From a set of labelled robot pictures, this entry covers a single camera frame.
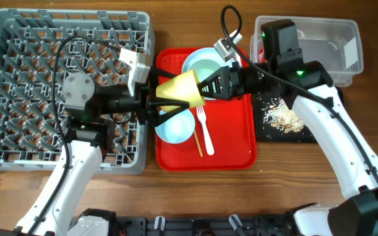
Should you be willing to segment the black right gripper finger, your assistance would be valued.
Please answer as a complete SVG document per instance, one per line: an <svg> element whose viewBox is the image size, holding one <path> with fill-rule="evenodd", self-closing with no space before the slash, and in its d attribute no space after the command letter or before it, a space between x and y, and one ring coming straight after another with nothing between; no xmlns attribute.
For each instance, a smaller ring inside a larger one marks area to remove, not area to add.
<svg viewBox="0 0 378 236"><path fill-rule="evenodd" d="M205 86L199 88L199 93L206 100L231 100L228 89Z"/></svg>
<svg viewBox="0 0 378 236"><path fill-rule="evenodd" d="M205 86L229 89L231 87L231 68L224 66L213 72L198 84L198 89Z"/></svg>

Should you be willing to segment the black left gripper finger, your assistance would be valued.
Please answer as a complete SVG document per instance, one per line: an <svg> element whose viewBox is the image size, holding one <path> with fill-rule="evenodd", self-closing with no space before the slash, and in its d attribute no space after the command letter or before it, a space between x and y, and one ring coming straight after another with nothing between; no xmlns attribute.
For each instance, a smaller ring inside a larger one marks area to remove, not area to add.
<svg viewBox="0 0 378 236"><path fill-rule="evenodd" d="M148 101L148 122L158 127L189 107L190 104L182 100L153 98Z"/></svg>
<svg viewBox="0 0 378 236"><path fill-rule="evenodd" d="M176 77L177 75L174 73L171 73L169 71L165 71L164 69L160 69L157 67L151 67L149 72L149 78L151 80L158 80L158 77L166 77L169 79L172 79Z"/></svg>

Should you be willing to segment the white plastic fork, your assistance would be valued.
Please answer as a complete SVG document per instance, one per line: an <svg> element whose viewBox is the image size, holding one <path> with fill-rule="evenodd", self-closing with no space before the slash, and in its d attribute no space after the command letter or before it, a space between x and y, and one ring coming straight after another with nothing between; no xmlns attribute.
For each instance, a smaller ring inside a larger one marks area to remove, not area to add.
<svg viewBox="0 0 378 236"><path fill-rule="evenodd" d="M206 113L203 106L198 106L196 108L196 112L197 112L198 121L201 123L201 127L203 130L203 136L204 136L204 142L205 142L207 154L214 155L215 149L213 147L212 139L211 139L209 130L207 128L207 124L206 124L207 117L206 117Z"/></svg>

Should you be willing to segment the yellow plastic cup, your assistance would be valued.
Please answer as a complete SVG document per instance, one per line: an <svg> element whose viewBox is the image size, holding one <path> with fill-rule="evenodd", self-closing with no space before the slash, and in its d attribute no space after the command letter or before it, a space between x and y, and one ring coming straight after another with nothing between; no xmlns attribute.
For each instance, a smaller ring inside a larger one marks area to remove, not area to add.
<svg viewBox="0 0 378 236"><path fill-rule="evenodd" d="M205 98L198 90L198 76L194 70L182 73L156 88L156 96L189 103L189 108L205 105Z"/></svg>

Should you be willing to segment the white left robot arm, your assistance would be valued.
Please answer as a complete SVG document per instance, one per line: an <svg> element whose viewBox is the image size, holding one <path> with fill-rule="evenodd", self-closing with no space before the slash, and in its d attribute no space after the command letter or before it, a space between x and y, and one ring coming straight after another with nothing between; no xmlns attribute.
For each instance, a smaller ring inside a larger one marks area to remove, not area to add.
<svg viewBox="0 0 378 236"><path fill-rule="evenodd" d="M58 163L36 202L13 230L0 235L115 235L119 233L115 212L86 210L71 225L83 191L112 146L116 124L103 115L137 112L139 121L149 118L154 125L189 108L181 99L154 94L133 85L102 86L86 73L65 78L62 95L69 117L60 131L64 144Z"/></svg>

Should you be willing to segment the red snack wrapper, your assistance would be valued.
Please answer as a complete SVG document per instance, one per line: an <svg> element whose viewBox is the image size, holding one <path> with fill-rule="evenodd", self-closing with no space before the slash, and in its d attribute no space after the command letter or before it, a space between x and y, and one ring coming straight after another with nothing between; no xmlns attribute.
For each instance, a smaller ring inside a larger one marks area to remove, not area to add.
<svg viewBox="0 0 378 236"><path fill-rule="evenodd" d="M261 44L261 47L259 49L258 59L259 59L260 63L266 63L267 62L267 59L264 57L264 47L263 47L263 44Z"/></svg>

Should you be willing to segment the wooden chopstick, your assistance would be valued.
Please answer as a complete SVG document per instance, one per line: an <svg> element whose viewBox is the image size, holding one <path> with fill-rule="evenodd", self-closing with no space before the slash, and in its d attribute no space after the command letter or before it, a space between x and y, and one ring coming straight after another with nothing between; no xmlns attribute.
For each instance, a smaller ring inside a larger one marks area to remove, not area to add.
<svg viewBox="0 0 378 236"><path fill-rule="evenodd" d="M199 139L198 139L198 135L197 135L196 130L194 130L194 138L195 138L196 145L197 145L197 148L198 148L198 151L199 151L199 156L200 156L200 157L203 157L202 148L201 148L200 141L199 141Z"/></svg>

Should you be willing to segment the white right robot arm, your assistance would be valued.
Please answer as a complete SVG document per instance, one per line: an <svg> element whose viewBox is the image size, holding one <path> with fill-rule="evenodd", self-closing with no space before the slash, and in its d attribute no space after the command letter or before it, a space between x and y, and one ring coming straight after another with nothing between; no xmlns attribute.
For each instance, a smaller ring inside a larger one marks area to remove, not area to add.
<svg viewBox="0 0 378 236"><path fill-rule="evenodd" d="M294 235L378 235L378 156L344 109L329 73L304 62L291 20L261 28L265 62L218 69L198 88L204 97L229 100L276 90L305 123L337 177L343 203L300 206L288 215Z"/></svg>

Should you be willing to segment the light blue bowl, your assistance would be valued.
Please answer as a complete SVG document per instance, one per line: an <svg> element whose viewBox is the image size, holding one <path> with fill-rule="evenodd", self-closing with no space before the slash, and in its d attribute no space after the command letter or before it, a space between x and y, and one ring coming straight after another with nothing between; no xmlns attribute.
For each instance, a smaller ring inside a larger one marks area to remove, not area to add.
<svg viewBox="0 0 378 236"><path fill-rule="evenodd" d="M169 144L180 144L187 141L194 133L195 119L192 112L186 109L168 121L157 126L157 136Z"/></svg>

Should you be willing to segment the light blue plate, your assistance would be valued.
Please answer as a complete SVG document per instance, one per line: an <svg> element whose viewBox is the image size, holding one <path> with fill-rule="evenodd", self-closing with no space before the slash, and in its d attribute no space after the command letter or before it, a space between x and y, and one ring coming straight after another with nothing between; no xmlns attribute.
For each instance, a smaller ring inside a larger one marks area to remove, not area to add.
<svg viewBox="0 0 378 236"><path fill-rule="evenodd" d="M206 47L194 51L185 59L181 73L194 70L201 83L221 67L231 68L233 62L235 62L233 58L225 62L214 48Z"/></svg>

